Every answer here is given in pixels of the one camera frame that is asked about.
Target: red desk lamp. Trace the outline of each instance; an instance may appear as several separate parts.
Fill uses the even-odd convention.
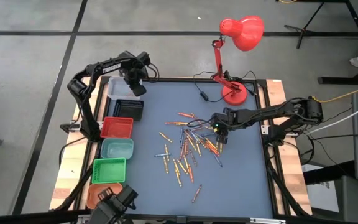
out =
[[[235,19],[223,19],[219,25],[222,35],[232,37],[234,45],[242,50],[252,50],[262,38],[264,23],[257,16],[247,16],[239,21]],[[212,41],[214,47],[217,72],[212,76],[213,80],[222,84],[222,96],[224,101],[230,105],[240,105],[247,99],[247,89],[238,82],[229,82],[223,77],[221,47],[224,39]]]

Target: yellow cable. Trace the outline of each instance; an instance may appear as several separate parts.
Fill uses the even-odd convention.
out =
[[[314,100],[316,100],[317,102],[319,102],[319,103],[329,103],[329,102],[332,102],[332,101],[334,101],[334,100],[338,100],[338,99],[344,98],[345,96],[349,96],[349,95],[352,95],[352,94],[355,94],[355,93],[358,93],[358,90],[353,91],[353,92],[350,92],[350,93],[346,93],[345,95],[338,96],[338,97],[332,98],[332,99],[330,99],[330,100],[318,100],[318,99],[316,99],[315,96],[311,96],[311,97],[312,97]]]
[[[279,0],[281,3],[285,3],[285,4],[290,4],[290,3],[294,3],[296,2],[297,0],[292,0],[292,1],[283,1],[283,0]]]

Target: lamp shade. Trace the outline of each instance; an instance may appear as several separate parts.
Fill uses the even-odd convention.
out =
[[[223,19],[219,25],[223,35],[232,37],[234,45],[242,50],[252,50],[262,39],[264,22],[257,16],[247,16],[242,19]]]

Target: lamp base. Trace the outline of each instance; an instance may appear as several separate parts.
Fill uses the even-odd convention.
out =
[[[238,85],[241,89],[241,92],[236,93],[236,94],[229,94],[232,90],[230,88],[224,86],[222,89],[222,96],[225,96],[227,94],[228,95],[225,96],[223,98],[223,100],[226,103],[233,105],[233,106],[241,105],[243,102],[246,101],[247,96],[248,96],[248,91],[247,91],[246,87],[239,82],[231,82],[231,83]]]

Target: wooden table frame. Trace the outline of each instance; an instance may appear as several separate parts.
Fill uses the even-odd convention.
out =
[[[95,111],[97,112],[97,116],[95,117],[98,121],[102,121],[105,113],[107,112],[107,80],[108,77],[102,77],[98,80],[96,88],[92,92],[91,99],[89,100],[92,110],[95,111],[95,108],[97,109],[97,111]],[[259,84],[259,100],[257,101],[260,103],[261,108],[270,105],[277,105],[285,101],[285,94],[281,80],[258,80],[257,83]],[[76,119],[77,114],[78,108],[76,108],[74,112],[73,119]],[[273,122],[274,124],[281,124],[286,119],[287,118],[277,118],[273,120]],[[70,133],[68,135],[67,142],[72,142],[81,137],[82,134],[78,131]],[[296,144],[295,139],[291,137],[286,137],[285,141]],[[90,152],[86,153],[88,144],[91,150]],[[97,148],[98,144],[88,143],[87,139],[66,147],[65,152],[63,153],[62,164],[59,169],[55,189],[53,191],[52,200],[50,203],[51,209],[56,208],[62,204],[64,199],[74,189],[80,177],[85,173],[91,164],[90,161],[93,161]],[[269,147],[268,150],[272,155],[274,148]],[[287,189],[291,192],[294,199],[301,205],[302,209],[311,214],[311,207],[297,149],[291,145],[285,144],[284,146],[278,147],[278,151],[276,153],[278,156],[275,156],[275,158],[271,159],[274,168],[279,174],[281,174],[281,178],[284,179]],[[271,184],[274,185],[274,187],[271,188],[274,194],[272,203],[276,205],[272,205],[273,212],[281,215],[295,215],[294,211],[288,206],[286,200],[283,200],[280,189],[277,187],[273,180],[270,179],[270,181],[272,181]],[[86,207],[86,198],[89,184],[90,180],[88,180],[88,183],[83,188],[81,200],[76,201],[76,208],[84,209]]]

